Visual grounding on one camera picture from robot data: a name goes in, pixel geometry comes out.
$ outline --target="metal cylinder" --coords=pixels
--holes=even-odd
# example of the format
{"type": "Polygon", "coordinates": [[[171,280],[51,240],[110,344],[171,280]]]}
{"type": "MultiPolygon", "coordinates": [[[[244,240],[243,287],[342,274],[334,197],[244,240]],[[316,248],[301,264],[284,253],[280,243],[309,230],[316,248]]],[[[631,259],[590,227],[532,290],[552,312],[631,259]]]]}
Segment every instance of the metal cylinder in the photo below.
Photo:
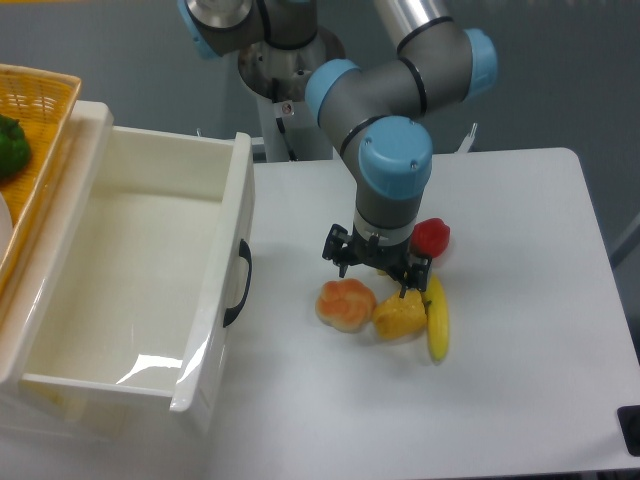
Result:
{"type": "Polygon", "coordinates": [[[449,17],[441,0],[374,0],[374,4],[396,46],[424,25],[449,17]]]}
{"type": "Polygon", "coordinates": [[[220,30],[236,27],[247,18],[252,0],[187,0],[191,15],[203,25],[220,30]]]}

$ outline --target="black handle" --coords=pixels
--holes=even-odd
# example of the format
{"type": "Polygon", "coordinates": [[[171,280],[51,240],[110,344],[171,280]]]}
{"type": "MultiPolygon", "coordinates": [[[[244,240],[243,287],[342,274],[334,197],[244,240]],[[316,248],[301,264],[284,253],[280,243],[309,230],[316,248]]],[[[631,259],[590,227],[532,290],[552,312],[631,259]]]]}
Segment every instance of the black handle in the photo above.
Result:
{"type": "Polygon", "coordinates": [[[238,252],[242,258],[244,258],[249,264],[249,272],[247,272],[247,283],[244,287],[244,293],[242,294],[242,300],[235,307],[227,308],[226,312],[224,312],[224,321],[222,322],[223,327],[228,327],[231,325],[240,312],[244,308],[244,304],[247,301],[247,295],[249,294],[249,287],[251,286],[251,270],[253,269],[253,265],[251,262],[251,249],[249,248],[249,244],[244,241],[244,239],[240,239],[240,250],[238,252]]]}

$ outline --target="white plastic bin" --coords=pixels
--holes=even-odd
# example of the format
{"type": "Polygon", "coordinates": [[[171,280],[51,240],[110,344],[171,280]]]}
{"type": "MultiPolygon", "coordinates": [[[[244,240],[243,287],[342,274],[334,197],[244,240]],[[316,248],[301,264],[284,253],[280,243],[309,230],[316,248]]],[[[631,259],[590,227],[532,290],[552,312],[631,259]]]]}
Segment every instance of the white plastic bin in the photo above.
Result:
{"type": "Polygon", "coordinates": [[[225,313],[250,283],[250,138],[114,127],[100,160],[75,234],[60,240],[66,258],[51,259],[51,292],[34,303],[18,383],[50,403],[155,406],[206,430],[225,313]]]}

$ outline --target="yellow basket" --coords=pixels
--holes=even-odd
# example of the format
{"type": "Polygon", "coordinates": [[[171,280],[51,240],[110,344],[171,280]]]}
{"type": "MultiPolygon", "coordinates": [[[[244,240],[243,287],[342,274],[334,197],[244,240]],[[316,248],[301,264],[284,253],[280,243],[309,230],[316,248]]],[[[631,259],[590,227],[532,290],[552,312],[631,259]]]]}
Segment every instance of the yellow basket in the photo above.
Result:
{"type": "Polygon", "coordinates": [[[28,253],[29,240],[37,234],[35,220],[46,207],[47,185],[57,178],[61,160],[56,151],[80,85],[79,78],[69,75],[0,64],[0,114],[20,121],[32,151],[23,170],[0,181],[14,224],[7,250],[4,255],[0,252],[0,296],[17,273],[21,255],[28,253]]]}

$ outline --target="toy banana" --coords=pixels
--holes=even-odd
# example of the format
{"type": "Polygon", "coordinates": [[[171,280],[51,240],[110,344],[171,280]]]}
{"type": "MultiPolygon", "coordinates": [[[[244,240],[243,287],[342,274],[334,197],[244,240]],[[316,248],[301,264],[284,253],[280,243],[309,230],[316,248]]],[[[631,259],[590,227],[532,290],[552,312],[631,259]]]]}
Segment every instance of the toy banana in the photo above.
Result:
{"type": "Polygon", "coordinates": [[[441,362],[449,349],[449,309],[444,288],[435,273],[422,294],[427,311],[427,345],[434,362],[441,362]]]}

